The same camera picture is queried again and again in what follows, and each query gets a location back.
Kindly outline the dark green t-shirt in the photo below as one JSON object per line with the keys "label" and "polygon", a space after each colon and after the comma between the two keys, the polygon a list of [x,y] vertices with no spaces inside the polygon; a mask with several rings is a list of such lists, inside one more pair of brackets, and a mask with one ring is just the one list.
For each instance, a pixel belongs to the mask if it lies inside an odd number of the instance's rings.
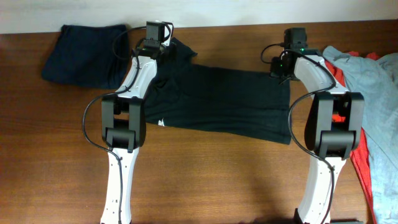
{"label": "dark green t-shirt", "polygon": [[158,64],[147,91],[148,123],[231,133],[290,144],[290,87],[265,72],[192,63],[190,47],[172,39],[176,56]]}

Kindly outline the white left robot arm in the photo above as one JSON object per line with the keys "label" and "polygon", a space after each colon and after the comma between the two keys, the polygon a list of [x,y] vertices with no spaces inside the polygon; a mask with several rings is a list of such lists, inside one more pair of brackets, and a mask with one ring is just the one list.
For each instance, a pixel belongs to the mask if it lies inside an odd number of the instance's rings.
{"label": "white left robot arm", "polygon": [[144,99],[157,75],[157,62],[171,50],[174,25],[147,22],[146,36],[131,57],[122,85],[101,101],[102,138],[108,148],[109,174],[100,222],[130,224],[134,164],[146,138]]}

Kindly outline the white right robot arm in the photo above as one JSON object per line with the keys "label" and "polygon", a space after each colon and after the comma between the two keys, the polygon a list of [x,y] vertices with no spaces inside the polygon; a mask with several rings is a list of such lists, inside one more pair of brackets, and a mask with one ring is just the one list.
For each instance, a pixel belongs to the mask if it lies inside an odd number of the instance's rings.
{"label": "white right robot arm", "polygon": [[360,142],[364,97],[349,91],[331,74],[321,52],[308,47],[305,28],[286,29],[280,46],[283,51],[271,61],[272,77],[282,82],[300,81],[307,90],[288,110],[290,132],[294,108],[300,101],[312,98],[304,144],[292,137],[299,148],[310,155],[305,192],[295,209],[294,222],[330,223],[338,176]]}

